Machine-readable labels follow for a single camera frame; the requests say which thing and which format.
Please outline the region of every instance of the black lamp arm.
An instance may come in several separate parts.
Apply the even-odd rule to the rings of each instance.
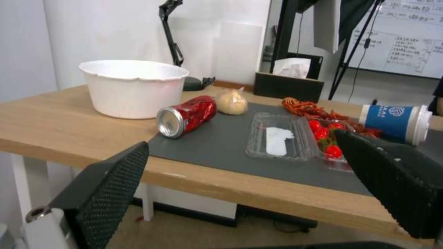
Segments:
[[[172,38],[171,30],[167,23],[169,14],[179,5],[183,4],[183,0],[167,0],[166,3],[159,6],[159,16],[163,24],[163,29],[165,30],[165,35],[169,50],[171,51],[172,60],[174,65],[181,66],[183,64],[184,58],[180,51],[179,46],[174,42]]]

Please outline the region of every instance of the tissue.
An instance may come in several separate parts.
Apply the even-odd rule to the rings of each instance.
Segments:
[[[274,64],[273,74],[305,79],[309,72],[311,59],[305,58],[286,58],[276,60]]]

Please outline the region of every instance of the paper cup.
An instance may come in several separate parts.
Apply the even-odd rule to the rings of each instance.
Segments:
[[[426,140],[432,113],[427,106],[364,105],[358,122],[382,130],[382,136],[418,145]]]

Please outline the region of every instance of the wooden table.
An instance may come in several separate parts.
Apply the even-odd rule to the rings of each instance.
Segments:
[[[214,96],[219,87],[185,92],[183,100]],[[245,94],[249,102],[281,100]],[[361,106],[320,101],[326,110],[358,117]],[[443,119],[433,117],[433,129]],[[0,105],[0,150],[84,168],[157,133],[155,120],[122,120],[99,114],[86,86]],[[374,197],[245,175],[150,157],[142,182],[385,236],[410,238]]]

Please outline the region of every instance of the white plastic basin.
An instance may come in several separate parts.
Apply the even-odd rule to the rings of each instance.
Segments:
[[[94,108],[105,115],[144,119],[180,102],[188,70],[164,63],[131,60],[84,62]]]

